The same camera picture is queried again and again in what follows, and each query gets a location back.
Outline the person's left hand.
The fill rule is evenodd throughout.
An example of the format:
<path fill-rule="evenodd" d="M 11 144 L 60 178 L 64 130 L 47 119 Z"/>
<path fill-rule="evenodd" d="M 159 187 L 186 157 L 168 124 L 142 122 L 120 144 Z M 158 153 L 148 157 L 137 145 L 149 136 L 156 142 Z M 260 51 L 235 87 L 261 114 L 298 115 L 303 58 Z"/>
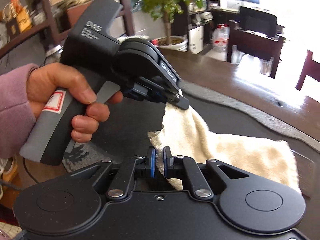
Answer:
<path fill-rule="evenodd" d="M 36 118 L 57 87 L 68 89 L 76 100 L 87 105 L 84 116 L 77 115 L 72 119 L 71 136 L 76 142 L 89 142 L 99 124 L 108 119 L 108 106 L 97 102 L 96 94 L 78 70 L 52 63 L 33 70 L 27 79 L 27 98 Z"/>

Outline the pink sleeved left forearm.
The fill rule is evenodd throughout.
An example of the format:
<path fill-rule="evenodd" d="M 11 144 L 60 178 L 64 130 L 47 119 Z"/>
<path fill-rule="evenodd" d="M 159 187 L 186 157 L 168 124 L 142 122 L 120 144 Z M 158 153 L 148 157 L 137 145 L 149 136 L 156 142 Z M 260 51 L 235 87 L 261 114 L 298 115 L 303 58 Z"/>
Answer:
<path fill-rule="evenodd" d="M 1 75 L 2 159 L 19 152 L 36 122 L 27 98 L 27 79 L 37 68 L 35 64 L 27 64 Z"/>

